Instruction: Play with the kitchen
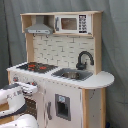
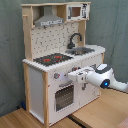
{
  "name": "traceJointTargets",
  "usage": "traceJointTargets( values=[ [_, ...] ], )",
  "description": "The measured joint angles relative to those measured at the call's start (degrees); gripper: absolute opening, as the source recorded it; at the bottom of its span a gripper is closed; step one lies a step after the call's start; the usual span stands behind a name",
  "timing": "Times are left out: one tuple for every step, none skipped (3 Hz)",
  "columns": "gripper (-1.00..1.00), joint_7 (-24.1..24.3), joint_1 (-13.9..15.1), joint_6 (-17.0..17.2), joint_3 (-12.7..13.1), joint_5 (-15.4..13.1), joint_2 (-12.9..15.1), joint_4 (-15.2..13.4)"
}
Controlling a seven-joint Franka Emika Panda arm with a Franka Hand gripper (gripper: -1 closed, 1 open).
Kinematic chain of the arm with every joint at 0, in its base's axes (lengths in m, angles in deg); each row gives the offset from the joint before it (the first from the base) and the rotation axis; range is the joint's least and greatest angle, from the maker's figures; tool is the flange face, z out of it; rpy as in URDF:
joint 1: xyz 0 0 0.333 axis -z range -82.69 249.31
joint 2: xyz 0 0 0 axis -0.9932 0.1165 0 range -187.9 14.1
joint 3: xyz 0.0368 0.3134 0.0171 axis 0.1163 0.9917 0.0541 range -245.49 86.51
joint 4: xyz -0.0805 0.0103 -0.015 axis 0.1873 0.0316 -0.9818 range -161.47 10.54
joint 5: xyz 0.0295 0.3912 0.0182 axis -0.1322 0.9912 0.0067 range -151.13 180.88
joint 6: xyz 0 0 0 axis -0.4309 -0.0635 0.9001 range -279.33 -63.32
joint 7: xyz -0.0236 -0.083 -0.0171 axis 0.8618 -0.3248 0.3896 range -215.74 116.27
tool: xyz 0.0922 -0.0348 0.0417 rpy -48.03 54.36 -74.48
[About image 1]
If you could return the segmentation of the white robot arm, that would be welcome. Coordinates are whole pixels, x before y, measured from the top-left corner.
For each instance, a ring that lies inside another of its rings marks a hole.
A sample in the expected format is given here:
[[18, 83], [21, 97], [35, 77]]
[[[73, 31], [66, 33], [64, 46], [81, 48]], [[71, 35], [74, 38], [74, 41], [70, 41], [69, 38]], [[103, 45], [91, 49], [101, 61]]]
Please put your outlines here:
[[[0, 89], [0, 105], [4, 103], [9, 105], [9, 109], [0, 112], [0, 119], [21, 114], [26, 110], [27, 105], [19, 84], [6, 85]], [[14, 121], [1, 124], [0, 128], [39, 128], [39, 125], [34, 116], [24, 114]]]

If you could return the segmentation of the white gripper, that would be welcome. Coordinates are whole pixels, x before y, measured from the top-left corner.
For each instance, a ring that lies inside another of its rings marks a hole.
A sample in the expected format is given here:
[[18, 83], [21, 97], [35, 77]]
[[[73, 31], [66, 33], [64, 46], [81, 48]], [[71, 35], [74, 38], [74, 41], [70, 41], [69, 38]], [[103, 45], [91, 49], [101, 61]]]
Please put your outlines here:
[[37, 86], [33, 86], [31, 84], [26, 84], [23, 82], [18, 82], [18, 85], [21, 86], [23, 94], [25, 96], [32, 96], [33, 94], [38, 92], [38, 87]]

